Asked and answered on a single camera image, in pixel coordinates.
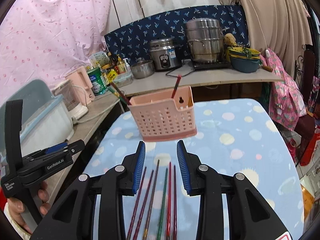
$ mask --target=human hand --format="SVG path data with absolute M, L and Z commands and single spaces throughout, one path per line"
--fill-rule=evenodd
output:
M 47 183 L 43 181 L 41 183 L 41 189 L 38 191 L 39 198 L 44 202 L 40 206 L 40 212 L 43 215 L 46 215 L 50 209 L 50 204 L 46 203 L 49 200 L 49 194 L 46 191 L 47 187 L 48 187 Z M 8 209 L 12 219 L 16 221 L 17 224 L 21 226 L 24 230 L 32 234 L 32 232 L 30 231 L 30 228 L 28 227 L 28 225 L 26 224 L 26 222 L 21 216 L 21 213 L 23 213 L 25 210 L 25 205 L 22 203 L 22 201 L 14 197 L 8 198 Z

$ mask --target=red and white sticker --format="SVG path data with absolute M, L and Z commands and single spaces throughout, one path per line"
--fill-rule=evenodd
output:
M 279 236 L 276 240 L 292 240 L 289 232 L 283 233 L 281 236 Z

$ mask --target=pink basket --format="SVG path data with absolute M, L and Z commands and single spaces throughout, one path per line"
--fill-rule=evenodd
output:
M 146 142 L 176 140 L 197 134 L 191 87 L 179 87 L 130 99 L 128 106 Z

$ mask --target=table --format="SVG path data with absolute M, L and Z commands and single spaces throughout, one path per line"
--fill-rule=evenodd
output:
M 186 60 L 183 67 L 175 70 L 171 74 L 182 76 L 193 70 L 190 60 Z M 130 85 L 124 86 L 121 90 L 126 92 L 127 96 L 135 96 L 148 92 L 153 92 L 161 89 L 173 88 L 176 78 L 167 77 L 166 72 L 155 72 L 153 75 L 136 79 Z M 259 68 L 254 73 L 241 73 L 234 69 L 213 69 L 204 71 L 195 71 L 188 76 L 185 76 L 180 81 L 180 86 L 209 86 L 220 84 L 235 84 L 235 83 L 253 83 L 253 82 L 274 82 L 281 81 L 281 77 L 275 73 L 270 73 L 262 68 Z
M 183 139 L 187 151 L 197 154 L 202 163 L 219 173 L 230 176 L 237 172 L 245 174 L 281 218 L 292 239 L 299 239 L 304 221 L 299 177 L 280 133 L 262 106 L 253 99 L 233 99 L 195 103 L 194 109 L 198 133 Z M 125 155 L 135 153 L 140 140 L 142 137 L 131 113 L 122 114 L 106 133 L 84 173 L 91 177 L 97 176 L 121 164 Z M 170 161 L 177 168 L 178 239 L 196 239 L 200 197 L 189 197 L 183 188 L 176 153 L 177 142 L 178 140 L 146 143 L 147 172 L 142 185 L 136 222 L 151 170 L 156 168 L 157 160 L 160 159 L 148 239 L 154 239 L 156 235 L 165 168 Z M 123 199 L 126 232 L 136 197 Z M 96 205 L 94 240 L 98 239 L 99 203 L 100 198 L 97 199 Z M 224 239 L 228 240 L 226 198 L 223 198 L 223 211 Z M 138 239 L 142 237 L 146 213 L 147 211 Z
M 96 99 L 91 104 L 88 105 L 89 112 L 83 118 L 81 118 L 80 121 L 94 117 L 95 115 L 101 113 L 108 106 L 116 104 L 118 101 L 119 99 L 111 93 L 97 96 Z M 73 143 L 77 140 L 83 140 L 84 143 L 87 144 L 91 136 L 94 134 L 94 132 L 99 127 L 99 125 L 103 122 L 103 120 L 107 117 L 107 115 L 111 112 L 112 109 L 113 107 L 88 122 L 75 125 L 73 127 L 75 133 L 71 137 L 71 139 L 68 141 L 68 143 Z M 72 157 L 73 162 L 77 160 L 80 154 L 81 152 L 73 155 Z M 50 196 L 48 203 L 50 203 L 51 205 L 53 204 L 72 166 L 73 165 L 66 167 L 62 171 L 59 171 L 58 173 L 54 174 L 53 176 L 51 176 L 46 180 L 48 184 L 47 191 Z

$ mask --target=pink appliance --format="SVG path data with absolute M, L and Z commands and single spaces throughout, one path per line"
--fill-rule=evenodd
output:
M 92 83 L 84 67 L 80 67 L 76 71 L 68 74 L 66 79 L 71 80 L 76 96 L 84 106 L 86 103 L 87 105 L 90 104 L 95 99 L 95 95 L 91 90 Z

